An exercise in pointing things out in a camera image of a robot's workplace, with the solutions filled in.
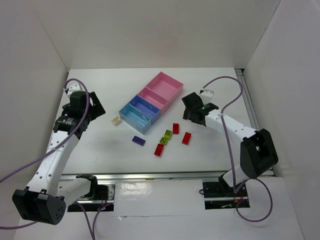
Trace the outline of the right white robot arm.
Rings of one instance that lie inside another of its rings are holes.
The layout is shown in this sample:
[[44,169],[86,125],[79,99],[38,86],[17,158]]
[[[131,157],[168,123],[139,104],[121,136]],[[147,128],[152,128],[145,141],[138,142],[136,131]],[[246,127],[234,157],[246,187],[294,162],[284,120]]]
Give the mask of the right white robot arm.
[[272,136],[266,129],[257,130],[224,114],[218,106],[192,92],[182,98],[184,120],[211,128],[232,141],[239,148],[239,164],[218,178],[224,189],[236,188],[241,183],[257,179],[279,161]]

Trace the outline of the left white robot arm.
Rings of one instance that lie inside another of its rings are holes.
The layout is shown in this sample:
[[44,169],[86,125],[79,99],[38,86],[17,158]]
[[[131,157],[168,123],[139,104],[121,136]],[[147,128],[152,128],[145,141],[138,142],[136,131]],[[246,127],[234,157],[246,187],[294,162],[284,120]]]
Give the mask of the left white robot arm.
[[106,112],[95,92],[77,90],[69,94],[61,116],[55,121],[46,155],[24,189],[14,191],[12,201],[24,220],[57,225],[68,206],[80,197],[93,199],[98,180],[79,174],[69,185],[59,187],[67,161],[90,122]]

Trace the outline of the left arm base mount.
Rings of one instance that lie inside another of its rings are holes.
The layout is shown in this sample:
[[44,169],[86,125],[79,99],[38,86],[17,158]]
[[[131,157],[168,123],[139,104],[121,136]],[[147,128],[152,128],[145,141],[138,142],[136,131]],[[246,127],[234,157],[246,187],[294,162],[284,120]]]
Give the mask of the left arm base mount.
[[99,184],[94,196],[82,196],[76,200],[86,212],[113,212],[116,185]]

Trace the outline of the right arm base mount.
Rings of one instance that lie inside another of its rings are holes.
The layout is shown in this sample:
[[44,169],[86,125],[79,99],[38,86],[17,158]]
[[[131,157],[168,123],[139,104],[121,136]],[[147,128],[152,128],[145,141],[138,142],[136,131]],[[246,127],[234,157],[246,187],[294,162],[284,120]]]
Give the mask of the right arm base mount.
[[199,194],[204,197],[206,210],[250,208],[250,202],[246,185],[234,193],[233,188],[223,188],[217,181],[202,183]]

